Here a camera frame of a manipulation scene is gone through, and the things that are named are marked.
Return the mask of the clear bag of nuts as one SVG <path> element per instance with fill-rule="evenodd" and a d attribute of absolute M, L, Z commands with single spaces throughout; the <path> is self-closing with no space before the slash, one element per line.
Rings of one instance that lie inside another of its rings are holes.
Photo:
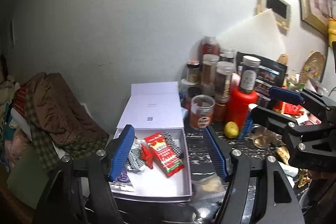
<path fill-rule="evenodd" d="M 199 181 L 192 181 L 192 188 L 193 201 L 224 196 L 227 190 L 227 186 L 223 185 L 222 180 L 216 174 Z"/>

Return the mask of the small framed chalkboard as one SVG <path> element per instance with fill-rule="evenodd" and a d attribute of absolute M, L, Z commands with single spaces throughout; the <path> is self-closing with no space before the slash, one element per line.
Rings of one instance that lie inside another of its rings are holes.
<path fill-rule="evenodd" d="M 290 27 L 291 6 L 283 0 L 257 0 L 256 14 L 271 9 L 276 23 L 285 30 Z"/>

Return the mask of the dark labelled jar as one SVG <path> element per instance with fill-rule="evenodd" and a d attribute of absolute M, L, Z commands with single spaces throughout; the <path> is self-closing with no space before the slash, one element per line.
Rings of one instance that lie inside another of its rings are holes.
<path fill-rule="evenodd" d="M 245 94 L 251 94 L 255 87 L 257 73 L 261 60 L 257 57 L 243 56 L 243 68 L 240 76 L 239 90 Z"/>

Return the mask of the purple silver snack packet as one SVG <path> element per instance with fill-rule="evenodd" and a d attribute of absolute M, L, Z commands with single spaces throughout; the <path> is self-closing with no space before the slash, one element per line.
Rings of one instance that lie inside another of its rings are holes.
<path fill-rule="evenodd" d="M 125 167 L 123 167 L 120 176 L 113 182 L 110 182 L 109 185 L 112 191 L 135 192 Z"/>

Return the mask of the black white striped sock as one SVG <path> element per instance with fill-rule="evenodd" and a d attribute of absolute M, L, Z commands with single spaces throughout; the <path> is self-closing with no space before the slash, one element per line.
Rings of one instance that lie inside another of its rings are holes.
<path fill-rule="evenodd" d="M 141 172 L 145 169 L 145 161 L 141 159 L 141 153 L 141 143 L 137 138 L 135 138 L 126 160 L 127 170 Z"/>

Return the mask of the yellow kettle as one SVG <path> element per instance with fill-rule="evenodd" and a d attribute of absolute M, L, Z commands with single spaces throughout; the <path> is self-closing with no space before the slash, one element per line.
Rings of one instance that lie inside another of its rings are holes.
<path fill-rule="evenodd" d="M 333 42 L 336 41 L 336 20 L 334 18 L 329 18 L 328 20 L 328 36 L 329 36 L 329 47 L 333 47 Z"/>

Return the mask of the red spice jar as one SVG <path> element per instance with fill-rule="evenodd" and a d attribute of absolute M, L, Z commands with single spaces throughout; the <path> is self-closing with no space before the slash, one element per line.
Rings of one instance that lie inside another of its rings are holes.
<path fill-rule="evenodd" d="M 226 103 L 216 102 L 214 106 L 213 122 L 222 123 L 225 119 Z"/>

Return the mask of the red plastic canister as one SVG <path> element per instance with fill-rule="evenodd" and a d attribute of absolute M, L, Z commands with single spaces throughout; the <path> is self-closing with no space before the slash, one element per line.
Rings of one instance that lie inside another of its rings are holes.
<path fill-rule="evenodd" d="M 234 88 L 230 95 L 230 100 L 226 106 L 226 122 L 235 122 L 239 129 L 244 126 L 245 119 L 248 114 L 248 105 L 256 103 L 257 93 L 253 90 L 252 93 L 246 94 L 238 88 Z"/>

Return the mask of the round woven basket tray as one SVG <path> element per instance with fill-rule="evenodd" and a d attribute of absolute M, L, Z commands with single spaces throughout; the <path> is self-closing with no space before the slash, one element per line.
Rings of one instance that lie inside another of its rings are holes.
<path fill-rule="evenodd" d="M 305 85 L 309 79 L 320 81 L 325 62 L 325 55 L 320 51 L 312 51 L 301 68 L 298 83 Z"/>

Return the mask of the clear jar orange label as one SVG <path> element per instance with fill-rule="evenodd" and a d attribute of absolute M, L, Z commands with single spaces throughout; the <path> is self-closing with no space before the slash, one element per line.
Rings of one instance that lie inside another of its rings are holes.
<path fill-rule="evenodd" d="M 194 96 L 190 107 L 190 125 L 201 130 L 210 126 L 213 121 L 215 100 L 204 94 Z"/>

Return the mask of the large red snack packet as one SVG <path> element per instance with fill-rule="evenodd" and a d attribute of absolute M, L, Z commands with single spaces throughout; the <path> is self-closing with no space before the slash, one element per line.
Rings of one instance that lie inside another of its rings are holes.
<path fill-rule="evenodd" d="M 144 140 L 166 177 L 171 177 L 184 168 L 181 159 L 169 147 L 161 132 L 150 135 Z"/>

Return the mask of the black white checkered cloth roll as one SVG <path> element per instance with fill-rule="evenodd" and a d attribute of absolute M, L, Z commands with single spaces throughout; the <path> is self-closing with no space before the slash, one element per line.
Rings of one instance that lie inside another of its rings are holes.
<path fill-rule="evenodd" d="M 177 155 L 177 157 L 179 159 L 182 159 L 183 158 L 183 151 L 175 144 L 175 142 L 173 141 L 172 136 L 168 132 L 163 132 L 162 136 L 165 138 L 167 144 L 173 150 L 173 152 L 175 153 L 175 155 Z"/>

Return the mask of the small red gold snack packet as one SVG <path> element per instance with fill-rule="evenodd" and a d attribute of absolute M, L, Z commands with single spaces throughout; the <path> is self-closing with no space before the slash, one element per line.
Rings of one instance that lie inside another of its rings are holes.
<path fill-rule="evenodd" d="M 148 168 L 153 169 L 153 155 L 150 149 L 148 149 L 148 147 L 144 144 L 141 145 L 140 158 L 145 162 L 145 165 Z"/>

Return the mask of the black standing pouch bag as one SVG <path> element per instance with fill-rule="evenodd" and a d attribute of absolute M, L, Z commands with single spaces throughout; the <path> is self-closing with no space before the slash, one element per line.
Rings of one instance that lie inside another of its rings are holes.
<path fill-rule="evenodd" d="M 257 104 L 261 107 L 272 109 L 276 105 L 276 100 L 269 97 L 269 89 L 273 86 L 282 87 L 284 82 L 287 66 L 276 61 L 262 57 L 253 53 L 236 53 L 236 68 L 242 69 L 243 56 L 253 56 L 261 60 L 259 66 L 255 88 L 257 93 Z"/>

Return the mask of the tall jar of seeds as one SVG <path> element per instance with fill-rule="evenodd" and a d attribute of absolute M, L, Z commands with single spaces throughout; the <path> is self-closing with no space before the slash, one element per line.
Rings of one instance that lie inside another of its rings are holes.
<path fill-rule="evenodd" d="M 234 65 L 227 61 L 219 61 L 215 71 L 215 100 L 226 103 L 230 98 L 232 73 Z"/>

